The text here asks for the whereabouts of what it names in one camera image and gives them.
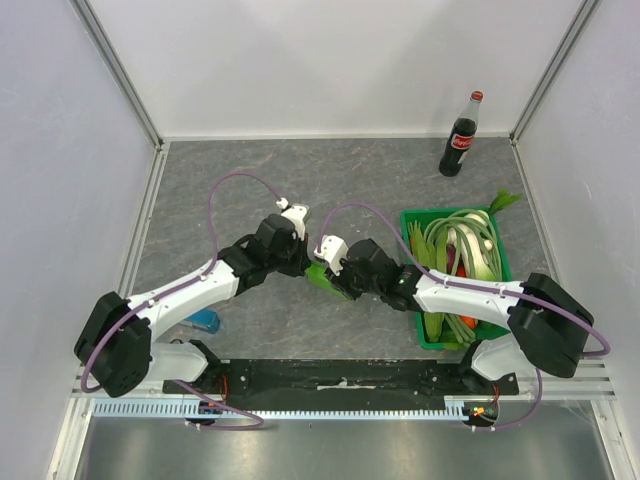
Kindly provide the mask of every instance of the white wall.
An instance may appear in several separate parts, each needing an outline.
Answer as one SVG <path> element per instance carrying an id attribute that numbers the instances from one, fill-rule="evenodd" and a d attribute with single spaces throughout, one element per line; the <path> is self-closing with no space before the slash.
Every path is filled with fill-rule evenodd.
<path id="1" fill-rule="evenodd" d="M 640 452 L 640 4 L 601 2 L 521 141 L 560 276 L 611 342 Z"/>
<path id="2" fill-rule="evenodd" d="M 165 136 L 508 132 L 580 0 L 92 0 Z"/>
<path id="3" fill-rule="evenodd" d="M 152 147 L 69 2 L 0 15 L 0 478 L 44 478 Z"/>

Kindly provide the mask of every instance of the carrot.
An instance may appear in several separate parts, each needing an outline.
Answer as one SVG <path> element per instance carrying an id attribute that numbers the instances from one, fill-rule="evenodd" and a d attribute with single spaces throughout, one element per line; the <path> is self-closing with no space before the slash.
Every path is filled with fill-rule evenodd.
<path id="1" fill-rule="evenodd" d="M 456 271 L 456 277 L 467 278 L 467 271 L 464 269 L 464 265 L 462 265 L 462 263 L 458 265 L 458 270 Z M 460 317 L 460 320 L 462 320 L 465 323 L 465 325 L 469 327 L 471 330 L 476 328 L 476 325 L 478 322 L 476 321 L 475 318 L 467 317 L 465 315 L 459 315 L 459 317 Z"/>

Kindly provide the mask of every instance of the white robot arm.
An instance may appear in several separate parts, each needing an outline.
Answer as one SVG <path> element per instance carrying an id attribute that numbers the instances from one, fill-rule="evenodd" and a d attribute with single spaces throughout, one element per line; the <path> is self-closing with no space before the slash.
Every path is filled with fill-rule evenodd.
<path id="1" fill-rule="evenodd" d="M 85 364 L 95 356 L 91 373 L 110 396 L 131 391 L 143 379 L 198 379 L 215 356 L 201 342 L 156 342 L 164 332 L 203 308 L 261 284 L 269 273 L 305 275 L 311 265 L 304 223 L 308 208 L 286 202 L 282 206 L 284 210 L 263 220 L 255 234 L 221 250 L 213 269 L 208 263 L 129 299 L 114 292 L 100 298 L 74 352 Z M 571 377 L 586 343 L 588 333 L 579 326 L 502 292 L 544 298 L 593 324 L 590 314 L 545 275 L 532 274 L 524 283 L 482 282 L 434 270 L 427 276 L 414 265 L 397 265 L 371 239 L 349 248 L 339 237 L 326 237 L 316 255 L 328 265 L 326 277 L 331 285 L 349 299 L 370 293 L 396 310 L 456 313 L 510 330 L 468 349 L 460 372 L 471 390 L 482 390 L 487 382 L 534 366 Z M 137 306 L 135 315 L 130 306 Z M 127 315 L 130 319 L 98 348 Z"/>

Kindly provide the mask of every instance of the green basket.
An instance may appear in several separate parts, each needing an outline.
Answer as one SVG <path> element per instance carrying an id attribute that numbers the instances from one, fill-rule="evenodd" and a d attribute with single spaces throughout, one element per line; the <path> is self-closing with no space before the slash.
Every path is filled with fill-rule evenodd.
<path id="1" fill-rule="evenodd" d="M 450 216 L 452 213 L 457 212 L 458 210 L 466 210 L 467 208 L 474 208 L 476 210 L 484 210 L 485 212 L 489 211 L 488 207 L 461 207 L 461 208 L 437 208 L 437 209 L 428 209 L 428 210 L 405 210 L 402 212 L 400 216 L 400 222 L 402 223 L 402 238 L 404 239 L 407 246 L 409 246 L 409 223 L 418 221 L 422 228 L 426 228 L 434 220 L 439 218 L 446 218 Z M 509 269 L 509 262 L 507 261 L 507 256 L 504 253 L 504 246 L 502 245 L 502 239 L 500 238 L 500 231 L 498 230 L 498 224 L 496 223 L 496 219 L 493 215 L 489 216 L 493 227 L 496 229 L 496 235 L 498 237 L 498 251 L 500 252 L 500 259 L 502 260 L 502 279 L 505 282 L 508 282 L 512 279 L 511 270 Z M 431 343 L 427 340 L 427 334 L 424 328 L 424 322 L 422 321 L 422 315 L 416 313 L 416 328 L 418 330 L 418 338 L 420 339 L 420 345 L 422 348 L 426 348 L 429 350 L 444 350 L 443 343 Z M 443 331 L 449 329 L 449 325 L 445 322 L 442 326 Z M 476 338 L 478 340 L 493 340 L 494 338 L 501 337 L 502 335 L 508 333 L 502 327 L 494 325 L 492 323 L 487 322 L 478 322 L 478 326 L 475 328 Z"/>

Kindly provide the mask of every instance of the coca-cola bottle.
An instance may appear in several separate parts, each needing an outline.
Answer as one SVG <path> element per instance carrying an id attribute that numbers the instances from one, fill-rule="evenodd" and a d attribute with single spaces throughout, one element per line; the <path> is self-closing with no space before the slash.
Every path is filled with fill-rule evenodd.
<path id="1" fill-rule="evenodd" d="M 473 136 L 478 128 L 478 107 L 482 96 L 482 92 L 473 92 L 467 108 L 453 124 L 451 135 L 449 135 L 444 155 L 438 167 L 440 173 L 447 177 L 455 177 L 462 168 L 462 162 L 471 147 Z"/>

